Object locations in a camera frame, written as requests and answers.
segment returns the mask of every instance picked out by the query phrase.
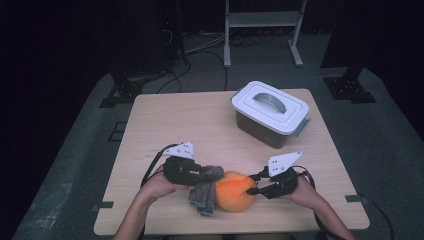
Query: container handle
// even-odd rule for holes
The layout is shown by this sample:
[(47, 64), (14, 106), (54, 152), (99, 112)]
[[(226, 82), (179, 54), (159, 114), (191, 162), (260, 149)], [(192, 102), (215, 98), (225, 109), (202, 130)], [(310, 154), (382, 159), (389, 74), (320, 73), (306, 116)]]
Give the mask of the container handle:
[(253, 99), (255, 99), (255, 100), (265, 100), (267, 102), (270, 102), (274, 106), (276, 106), (278, 108), (278, 110), (280, 110), (280, 112), (283, 113), (283, 114), (286, 113), (286, 111), (287, 111), (284, 103), (282, 103), (280, 101), (280, 99), (274, 97), (273, 95), (271, 95), (269, 93), (258, 93), (253, 97)]

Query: gray cloth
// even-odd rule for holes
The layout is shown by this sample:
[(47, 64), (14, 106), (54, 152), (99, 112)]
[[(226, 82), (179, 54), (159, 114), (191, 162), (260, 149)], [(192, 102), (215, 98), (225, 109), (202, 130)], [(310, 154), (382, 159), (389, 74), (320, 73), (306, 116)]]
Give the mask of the gray cloth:
[(190, 204), (197, 207), (200, 215), (210, 217), (215, 208), (215, 185), (224, 176), (224, 169), (220, 166), (206, 166), (199, 174), (202, 179), (213, 179), (213, 181), (197, 184), (190, 191)]

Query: black strap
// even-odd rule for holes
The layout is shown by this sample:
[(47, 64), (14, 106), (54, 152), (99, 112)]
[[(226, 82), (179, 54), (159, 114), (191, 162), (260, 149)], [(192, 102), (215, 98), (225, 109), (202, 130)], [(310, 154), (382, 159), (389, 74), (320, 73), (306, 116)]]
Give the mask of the black strap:
[(144, 174), (143, 180), (141, 181), (140, 188), (143, 187), (143, 185), (147, 182), (147, 180), (149, 180), (150, 173), (152, 173), (153, 168), (156, 166), (156, 163), (158, 163), (160, 157), (162, 157), (163, 152), (165, 152), (166, 149), (171, 148), (171, 147), (175, 147), (175, 146), (178, 146), (178, 144), (168, 145), (156, 154), (155, 158), (153, 159), (152, 163), (150, 163), (149, 168), (147, 169), (146, 173)]

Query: white shelf leg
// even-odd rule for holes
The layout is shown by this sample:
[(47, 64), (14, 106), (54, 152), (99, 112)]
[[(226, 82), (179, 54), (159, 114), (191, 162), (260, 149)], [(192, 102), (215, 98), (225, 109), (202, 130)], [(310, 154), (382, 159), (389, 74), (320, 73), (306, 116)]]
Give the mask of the white shelf leg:
[(302, 6), (300, 7), (299, 14), (297, 17), (296, 27), (294, 28), (293, 39), (288, 41), (290, 51), (292, 52), (293, 59), (297, 67), (303, 67), (303, 61), (300, 57), (299, 51), (297, 50), (296, 44), (297, 39), (299, 37), (300, 28), (302, 26), (303, 16), (305, 15), (306, 2), (307, 0), (302, 1)]
[(230, 55), (230, 3), (225, 2), (225, 43), (224, 43), (224, 67), (231, 67)]

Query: container lid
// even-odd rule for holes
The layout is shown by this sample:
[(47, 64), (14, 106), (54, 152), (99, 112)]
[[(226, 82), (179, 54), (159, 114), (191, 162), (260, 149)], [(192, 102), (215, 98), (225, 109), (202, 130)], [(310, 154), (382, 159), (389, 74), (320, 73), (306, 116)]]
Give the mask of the container lid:
[(304, 101), (259, 81), (248, 83), (231, 103), (246, 117), (284, 135), (295, 132), (309, 112)]

